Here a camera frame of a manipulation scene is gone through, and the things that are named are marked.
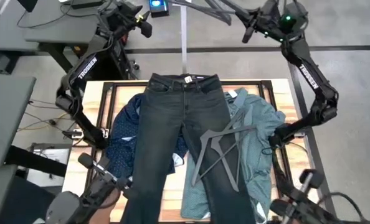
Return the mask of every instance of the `dark denim jeans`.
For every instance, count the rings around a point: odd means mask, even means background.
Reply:
[[[193,79],[191,83],[186,83],[185,77],[153,74],[148,83],[145,100],[141,103],[131,187],[136,196],[128,199],[121,223],[158,222],[167,170],[180,131],[193,159],[197,161],[201,135],[208,129],[222,131],[230,121],[217,75],[196,81]],[[224,136],[220,141],[224,152],[233,143],[234,135]],[[238,153],[237,149],[233,149],[225,157],[234,177]],[[199,173],[203,173],[218,158],[218,153],[207,148]],[[222,162],[214,166],[202,181],[213,223],[255,223],[242,173],[239,174],[239,192],[232,188]]]

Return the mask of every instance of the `wooden board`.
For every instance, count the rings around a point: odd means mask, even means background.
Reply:
[[[286,114],[286,122],[292,123],[298,119],[296,114],[295,105],[293,102],[292,94],[290,92],[290,86],[286,79],[274,79],[271,80],[273,85],[273,92],[275,95],[275,101],[278,110]],[[100,105],[100,99],[102,95],[103,82],[88,82],[87,89],[83,98],[83,107],[85,115],[90,119],[93,124],[96,124],[98,117],[98,110]],[[223,86],[224,91],[233,90],[240,88],[241,86]],[[251,94],[258,95],[259,91],[257,86],[244,86],[247,91]],[[128,100],[135,94],[143,92],[144,86],[128,86],[119,88],[116,91],[115,108],[113,110],[113,119],[124,107]],[[268,91],[264,91],[266,99],[269,99]],[[102,118],[102,126],[106,126],[107,122],[107,111],[110,102],[111,92],[107,94],[107,100],[104,109],[104,115]],[[304,169],[310,168],[308,155],[303,150],[305,147],[304,140],[295,139],[293,143],[287,146],[288,160],[292,170],[293,182],[297,188],[301,187],[301,183],[298,180],[301,172]],[[72,149],[69,157],[69,164],[67,173],[65,176],[65,182],[63,191],[69,190],[77,195],[81,195],[84,190],[85,179],[87,176],[87,169],[77,162],[77,158],[81,153],[91,153],[91,148],[79,148],[75,147]],[[184,180],[186,173],[186,164],[181,167],[176,167],[176,173],[168,175],[166,184],[164,186],[164,192],[161,204],[160,222],[189,222],[193,221],[190,219],[181,218],[181,202],[183,197]],[[273,172],[272,176],[272,199],[278,198],[277,188],[275,184],[275,178]],[[318,201],[318,194],[315,190],[310,192],[310,198],[312,201]],[[115,209],[111,213],[111,222],[119,222],[123,214],[127,199],[120,197],[120,200],[115,206]],[[269,213],[269,217],[274,215],[273,212]]]

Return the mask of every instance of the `jeans waistband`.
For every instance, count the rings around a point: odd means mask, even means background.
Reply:
[[[221,81],[218,75],[158,75],[152,74],[150,82],[160,82],[173,90],[215,90],[221,88]]]

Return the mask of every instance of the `concrete floor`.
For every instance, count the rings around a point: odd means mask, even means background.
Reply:
[[[146,0],[134,0],[145,4]],[[201,0],[193,2],[202,4]],[[237,0],[245,7],[261,6],[264,0]],[[306,30],[310,45],[370,45],[370,0],[303,0],[310,12],[310,26]],[[241,43],[244,27],[233,17],[227,25],[205,14],[188,9],[189,47],[276,46],[272,40],[254,35],[249,44]],[[169,17],[150,19],[153,36],[130,34],[130,49],[172,48],[181,46],[180,13],[171,8]],[[353,198],[364,216],[370,220],[370,51],[313,52],[331,84],[340,94],[339,115],[327,124],[314,128],[319,152],[331,191],[342,191]],[[141,65],[139,77],[148,79],[152,72],[163,75],[181,73],[181,54],[130,55]],[[197,53],[188,55],[188,72],[213,74],[221,78],[289,78],[290,72],[280,52]],[[13,71],[14,76],[37,78],[33,98],[53,102],[55,89],[63,70],[47,56],[22,57]],[[301,80],[307,105],[313,93]],[[53,118],[59,110],[28,107],[28,112],[40,118]],[[34,122],[25,116],[21,126]],[[70,121],[59,127],[66,128]],[[14,144],[28,147],[32,142],[67,143],[60,131],[41,129],[18,133]],[[334,200],[340,218],[357,219],[353,208],[344,199]]]

